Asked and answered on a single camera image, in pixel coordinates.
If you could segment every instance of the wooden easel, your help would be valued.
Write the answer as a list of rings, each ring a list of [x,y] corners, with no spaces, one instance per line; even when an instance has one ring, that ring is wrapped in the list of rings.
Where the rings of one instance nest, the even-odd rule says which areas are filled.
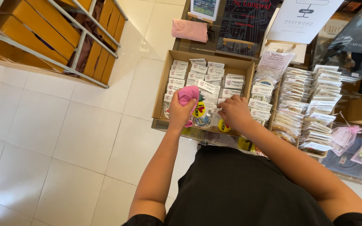
[[[281,43],[281,44],[292,44],[293,47],[292,49],[295,49],[297,47],[297,45],[301,45],[301,43],[297,43],[297,42],[289,42],[289,41],[277,41],[277,40],[269,40],[266,42],[265,46],[268,46],[270,43]]]
[[[223,38],[223,45],[226,45],[227,42],[236,42],[236,43],[248,44],[248,49],[251,49],[251,46],[255,44],[255,43],[250,42],[250,41],[242,41],[242,40],[237,40],[237,39]]]
[[[209,27],[211,27],[213,25],[213,21],[209,20],[209,19],[206,19],[206,18],[203,18],[203,17],[199,17],[197,15],[194,15],[192,14],[191,12],[188,12],[188,16],[189,16],[189,20],[192,20],[192,18],[198,18],[200,20],[203,20],[203,21],[206,21],[209,23]]]

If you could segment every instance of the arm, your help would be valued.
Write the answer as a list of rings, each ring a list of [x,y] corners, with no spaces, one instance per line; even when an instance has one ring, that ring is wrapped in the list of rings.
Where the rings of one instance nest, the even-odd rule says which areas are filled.
[[[168,130],[139,180],[128,219],[136,214],[148,214],[164,222],[165,204],[177,156],[179,137],[195,104],[196,100],[192,99],[184,107],[181,106],[178,102],[178,91],[174,93],[170,103]]]
[[[224,121],[255,143],[286,177],[310,193],[331,221],[344,213],[362,213],[361,198],[338,177],[254,121],[246,98],[234,95],[218,108],[224,111],[219,113]]]

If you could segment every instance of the pink cloth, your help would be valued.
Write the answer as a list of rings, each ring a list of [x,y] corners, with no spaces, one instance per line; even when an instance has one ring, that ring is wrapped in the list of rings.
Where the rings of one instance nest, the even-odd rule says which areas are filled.
[[[176,38],[208,42],[207,23],[173,19],[171,35]]]
[[[198,86],[186,86],[182,89],[180,89],[178,91],[178,100],[179,100],[179,103],[180,105],[182,106],[185,106],[188,104],[188,102],[195,98],[196,99],[196,104],[198,104],[198,101],[199,101],[199,89],[198,89]],[[190,116],[192,116],[192,112],[194,112],[195,108],[193,108],[191,110],[191,113],[190,113]],[[187,122],[187,124],[185,125],[185,128],[188,128],[188,127],[191,127],[192,126],[192,121],[189,120]]]

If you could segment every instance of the black shirt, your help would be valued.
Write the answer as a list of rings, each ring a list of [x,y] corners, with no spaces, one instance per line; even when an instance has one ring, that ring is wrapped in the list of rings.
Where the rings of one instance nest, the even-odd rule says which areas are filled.
[[[178,195],[164,223],[145,214],[136,225],[362,225],[362,213],[332,223],[315,199],[269,160],[233,148],[202,147],[178,180]]]

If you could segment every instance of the metal shelf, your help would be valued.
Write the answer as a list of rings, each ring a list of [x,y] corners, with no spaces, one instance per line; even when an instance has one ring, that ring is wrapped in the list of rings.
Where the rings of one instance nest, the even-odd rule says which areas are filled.
[[[101,82],[99,82],[99,81],[97,81],[97,80],[95,80],[95,79],[93,79],[93,78],[91,78],[91,77],[89,77],[89,76],[86,76],[86,75],[84,75],[83,73],[80,73],[80,72],[78,72],[78,71],[75,70],[76,65],[77,65],[77,63],[78,63],[78,60],[79,60],[80,52],[81,52],[81,49],[82,49],[82,47],[83,47],[83,42],[84,42],[84,39],[85,39],[86,35],[92,37],[95,42],[97,42],[99,45],[101,45],[105,50],[108,51],[109,54],[113,55],[115,58],[118,59],[118,56],[117,56],[110,48],[108,48],[108,47],[107,47],[106,45],[104,45],[100,40],[98,40],[98,38],[96,38],[91,32],[89,32],[89,31],[88,31],[86,28],[84,28],[80,23],[78,23],[78,22],[77,22],[72,16],[70,16],[62,7],[60,7],[56,2],[54,2],[54,0],[47,0],[47,1],[48,1],[51,5],[53,5],[59,12],[61,12],[64,16],[66,16],[66,17],[72,22],[72,25],[73,25],[73,26],[75,26],[75,27],[77,27],[77,28],[79,28],[79,29],[82,30],[82,34],[81,34],[81,36],[80,36],[80,40],[79,40],[78,46],[77,46],[77,48],[75,49],[76,54],[75,54],[75,58],[74,58],[74,61],[73,61],[73,64],[71,65],[71,67],[68,67],[68,66],[66,66],[66,65],[64,65],[64,64],[61,64],[61,63],[59,63],[59,62],[57,62],[57,61],[55,61],[55,60],[53,60],[53,59],[50,59],[49,57],[46,57],[46,56],[43,55],[43,54],[40,54],[40,53],[38,53],[38,52],[36,52],[36,51],[34,51],[34,50],[26,47],[26,46],[23,46],[23,45],[15,42],[15,41],[13,41],[13,40],[10,39],[10,38],[7,38],[7,37],[3,36],[3,35],[0,35],[0,40],[4,41],[4,42],[6,42],[6,43],[8,43],[8,44],[10,44],[10,45],[13,45],[13,46],[15,46],[15,47],[17,47],[17,48],[19,48],[19,49],[22,49],[22,50],[24,50],[24,51],[26,51],[26,52],[28,52],[28,53],[30,53],[30,54],[33,54],[33,55],[35,55],[35,56],[37,56],[37,57],[39,57],[39,58],[41,58],[41,59],[43,59],[43,60],[46,60],[46,61],[48,61],[48,62],[50,62],[50,63],[53,63],[53,64],[56,64],[57,66],[63,68],[63,69],[64,69],[65,71],[67,71],[67,72],[71,72],[71,73],[74,73],[74,74],[76,74],[76,75],[79,75],[80,77],[83,77],[83,78],[85,78],[85,79],[87,79],[87,80],[90,80],[91,82],[94,82],[94,83],[96,83],[96,84],[98,84],[98,85],[101,85],[101,86],[103,86],[103,87],[105,87],[105,88],[108,89],[108,88],[109,88],[108,85],[104,85],[103,83],[101,83]],[[112,37],[112,36],[107,32],[107,30],[104,29],[104,28],[102,27],[102,25],[99,24],[98,21],[97,21],[96,19],[94,19],[94,17],[92,16],[92,13],[93,13],[93,10],[94,10],[94,6],[95,6],[97,0],[92,0],[92,3],[91,3],[91,6],[90,6],[89,11],[86,11],[86,9],[85,9],[77,0],[72,0],[72,1],[73,1],[73,3],[75,3],[75,4],[78,6],[78,8],[80,8],[80,10],[78,10],[79,13],[86,14],[86,15],[99,27],[99,29],[101,29],[101,30],[104,32],[104,34],[106,34],[119,48],[121,47],[121,45],[117,42],[117,40],[115,40],[114,37]],[[125,15],[124,11],[123,11],[122,8],[119,6],[118,2],[117,2],[116,0],[113,0],[113,1],[114,1],[114,3],[117,5],[117,7],[119,8],[119,10],[121,11],[122,15],[125,17],[125,20],[128,20],[128,17]],[[2,5],[3,2],[4,2],[4,0],[0,0],[0,7],[1,7],[1,5]]]

